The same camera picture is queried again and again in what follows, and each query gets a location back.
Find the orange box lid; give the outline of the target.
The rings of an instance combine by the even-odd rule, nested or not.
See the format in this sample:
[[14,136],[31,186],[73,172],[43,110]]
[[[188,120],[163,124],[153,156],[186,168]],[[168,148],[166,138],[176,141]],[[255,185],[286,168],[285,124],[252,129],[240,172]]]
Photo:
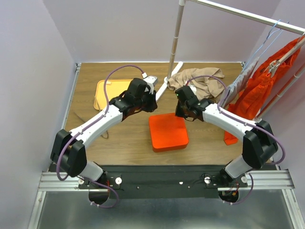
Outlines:
[[185,121],[174,113],[152,115],[148,123],[152,145],[189,143]]

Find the orange compartment box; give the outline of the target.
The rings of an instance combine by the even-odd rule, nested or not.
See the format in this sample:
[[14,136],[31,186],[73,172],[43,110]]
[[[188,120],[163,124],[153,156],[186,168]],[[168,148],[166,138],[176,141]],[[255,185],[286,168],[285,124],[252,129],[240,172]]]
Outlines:
[[188,144],[175,144],[175,145],[153,145],[152,150],[156,153],[167,152],[173,150],[185,149]]

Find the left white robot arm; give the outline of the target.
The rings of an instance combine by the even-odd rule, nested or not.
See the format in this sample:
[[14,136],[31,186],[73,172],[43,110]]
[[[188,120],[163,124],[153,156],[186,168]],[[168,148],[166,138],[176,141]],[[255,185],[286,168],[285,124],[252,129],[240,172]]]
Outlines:
[[134,78],[126,91],[110,100],[109,104],[96,116],[81,126],[66,131],[60,130],[54,140],[51,160],[57,170],[69,176],[89,178],[94,188],[102,188],[106,177],[104,170],[96,163],[87,160],[86,148],[112,126],[122,122],[137,112],[151,113],[157,108],[157,77]]

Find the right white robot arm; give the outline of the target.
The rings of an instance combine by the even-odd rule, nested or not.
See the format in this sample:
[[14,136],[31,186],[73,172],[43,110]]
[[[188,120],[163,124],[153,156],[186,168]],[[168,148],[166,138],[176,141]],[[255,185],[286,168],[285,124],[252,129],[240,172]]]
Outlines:
[[175,115],[211,123],[242,141],[242,153],[215,176],[216,184],[230,187],[252,169],[260,169],[277,151],[278,144],[268,122],[256,123],[234,115],[209,99],[199,100],[189,86],[175,91],[178,99]]

